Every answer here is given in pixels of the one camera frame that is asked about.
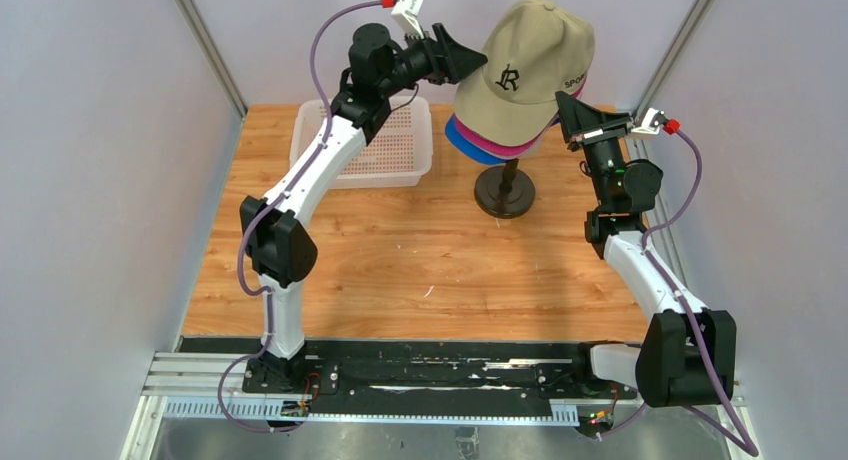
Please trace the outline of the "light pink baseball cap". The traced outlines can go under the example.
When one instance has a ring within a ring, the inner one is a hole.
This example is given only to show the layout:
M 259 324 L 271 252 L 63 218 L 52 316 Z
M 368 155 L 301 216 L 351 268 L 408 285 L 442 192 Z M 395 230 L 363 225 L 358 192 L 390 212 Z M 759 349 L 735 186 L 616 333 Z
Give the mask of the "light pink baseball cap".
M 486 137 L 481 136 L 477 132 L 468 128 L 462 123 L 459 123 L 460 132 L 474 145 L 493 154 L 496 157 L 507 160 L 518 159 L 523 156 L 534 153 L 541 145 L 544 135 L 553 126 L 553 123 L 546 125 L 535 137 L 521 145 L 508 146 L 503 145 Z

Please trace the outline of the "blue baseball cap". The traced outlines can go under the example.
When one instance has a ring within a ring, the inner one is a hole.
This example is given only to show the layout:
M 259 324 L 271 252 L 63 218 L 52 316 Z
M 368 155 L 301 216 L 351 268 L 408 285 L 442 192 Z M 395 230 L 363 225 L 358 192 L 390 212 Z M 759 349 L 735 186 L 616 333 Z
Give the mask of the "blue baseball cap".
M 505 159 L 481 149 L 470 142 L 459 130 L 459 121 L 455 115 L 451 115 L 444 128 L 447 140 L 463 155 L 481 165 L 494 166 L 503 164 Z

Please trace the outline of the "khaki baseball cap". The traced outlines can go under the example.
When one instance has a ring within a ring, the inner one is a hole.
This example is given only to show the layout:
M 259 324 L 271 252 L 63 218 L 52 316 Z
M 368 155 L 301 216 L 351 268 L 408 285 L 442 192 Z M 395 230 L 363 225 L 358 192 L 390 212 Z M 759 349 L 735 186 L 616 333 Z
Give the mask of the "khaki baseball cap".
M 552 124 L 556 94 L 578 95 L 596 49 L 593 25 L 552 0 L 519 0 L 482 47 L 487 62 L 463 80 L 455 128 L 494 155 L 517 155 Z

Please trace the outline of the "magenta baseball cap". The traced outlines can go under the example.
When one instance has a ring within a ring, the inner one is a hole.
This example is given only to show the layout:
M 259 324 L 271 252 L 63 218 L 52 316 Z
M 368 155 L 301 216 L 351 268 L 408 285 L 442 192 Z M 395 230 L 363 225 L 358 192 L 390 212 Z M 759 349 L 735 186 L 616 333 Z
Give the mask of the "magenta baseball cap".
M 565 79 L 527 77 L 507 68 L 463 81 L 454 99 L 458 135 L 470 145 L 498 158 L 515 158 L 534 148 L 558 121 L 555 93 L 578 97 L 586 74 Z

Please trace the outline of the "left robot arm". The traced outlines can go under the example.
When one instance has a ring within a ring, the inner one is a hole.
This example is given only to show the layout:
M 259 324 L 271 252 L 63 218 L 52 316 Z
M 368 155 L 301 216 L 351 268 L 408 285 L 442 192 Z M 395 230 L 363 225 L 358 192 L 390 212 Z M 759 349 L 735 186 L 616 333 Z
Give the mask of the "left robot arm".
M 264 300 L 260 351 L 250 356 L 249 379 L 283 393 L 308 380 L 303 331 L 303 290 L 318 248 L 308 232 L 317 206 L 344 168 L 377 136 L 389 119 L 390 99 L 422 80 L 456 85 L 487 62 L 436 23 L 430 36 L 398 45 L 386 26 L 356 29 L 349 66 L 326 118 L 305 154 L 262 197 L 246 197 L 239 208 L 241 256 L 257 274 Z

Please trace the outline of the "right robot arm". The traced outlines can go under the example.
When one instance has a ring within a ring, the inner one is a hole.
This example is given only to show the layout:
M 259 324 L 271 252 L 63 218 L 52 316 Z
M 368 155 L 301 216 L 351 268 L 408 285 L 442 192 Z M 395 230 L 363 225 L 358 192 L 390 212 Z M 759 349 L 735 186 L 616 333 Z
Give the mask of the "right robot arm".
M 720 405 L 734 390 L 737 326 L 726 310 L 709 308 L 675 276 L 655 248 L 643 216 L 656 206 L 664 173 L 646 159 L 625 160 L 630 134 L 682 136 L 664 111 L 642 116 L 606 112 L 555 94 L 567 148 L 580 151 L 597 205 L 586 215 L 586 241 L 624 281 L 649 325 L 638 347 L 609 341 L 581 345 L 571 370 L 574 388 L 595 397 L 611 382 L 635 389 L 654 408 Z

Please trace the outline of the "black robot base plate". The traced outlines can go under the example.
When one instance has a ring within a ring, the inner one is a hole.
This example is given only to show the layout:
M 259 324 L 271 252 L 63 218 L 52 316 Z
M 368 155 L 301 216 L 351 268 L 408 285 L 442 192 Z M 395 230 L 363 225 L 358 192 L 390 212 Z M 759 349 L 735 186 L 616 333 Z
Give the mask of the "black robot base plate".
M 295 392 L 251 381 L 253 338 L 187 337 L 180 352 L 215 356 L 212 395 L 235 417 L 258 404 L 269 420 L 580 424 L 637 398 L 611 381 L 589 381 L 573 342 L 309 339 L 308 380 Z

